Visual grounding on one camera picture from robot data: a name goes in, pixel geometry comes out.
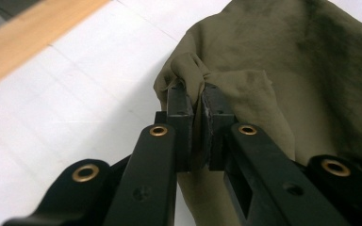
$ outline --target round hole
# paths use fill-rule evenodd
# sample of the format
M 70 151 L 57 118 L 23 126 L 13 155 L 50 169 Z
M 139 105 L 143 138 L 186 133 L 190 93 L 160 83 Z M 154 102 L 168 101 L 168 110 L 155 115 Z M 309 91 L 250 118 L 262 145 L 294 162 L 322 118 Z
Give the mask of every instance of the round hole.
M 304 194 L 304 190 L 291 183 L 291 182 L 285 182 L 283 185 L 282 185 L 282 188 L 284 188 L 284 190 L 286 190 L 287 193 L 293 195 L 293 196 L 302 196 Z
M 152 136 L 160 137 L 167 134 L 167 128 L 163 126 L 155 126 L 149 132 Z
M 138 202 L 144 202 L 152 195 L 152 188 L 149 186 L 141 186 L 134 190 L 133 197 L 134 200 Z
M 99 168 L 93 164 L 87 164 L 73 172 L 73 180 L 79 183 L 87 182 L 95 178 L 99 173 Z
M 336 176 L 347 177 L 351 175 L 351 170 L 337 160 L 324 159 L 321 161 L 321 166 Z
M 244 135 L 255 135 L 257 130 L 252 125 L 241 125 L 239 131 Z

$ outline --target clamp jaw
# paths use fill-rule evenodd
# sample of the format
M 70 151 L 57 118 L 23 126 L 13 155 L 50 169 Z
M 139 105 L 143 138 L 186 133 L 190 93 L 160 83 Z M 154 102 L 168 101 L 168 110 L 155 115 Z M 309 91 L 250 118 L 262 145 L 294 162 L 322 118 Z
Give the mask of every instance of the clamp jaw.
M 204 162 L 223 170 L 242 225 L 362 225 L 362 169 L 329 155 L 290 161 L 258 126 L 237 122 L 220 89 L 202 93 Z M 37 210 L 5 226 L 173 225 L 176 173 L 191 171 L 194 115 L 182 83 L 167 111 L 142 130 L 134 152 L 109 166 L 83 160 L 64 170 Z

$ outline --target olive green fabric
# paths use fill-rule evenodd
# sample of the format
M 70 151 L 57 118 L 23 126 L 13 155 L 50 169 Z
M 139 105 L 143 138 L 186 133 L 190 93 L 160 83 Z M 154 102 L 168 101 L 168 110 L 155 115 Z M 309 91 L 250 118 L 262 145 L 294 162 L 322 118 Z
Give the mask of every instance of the olive green fabric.
M 163 109 L 176 79 L 196 112 L 205 82 L 217 85 L 239 121 L 302 164 L 323 153 L 362 159 L 362 24 L 325 0 L 232 1 L 194 25 L 163 66 L 154 86 Z M 195 165 L 199 130 L 197 117 Z M 178 178 L 197 225 L 239 225 L 221 173 Z

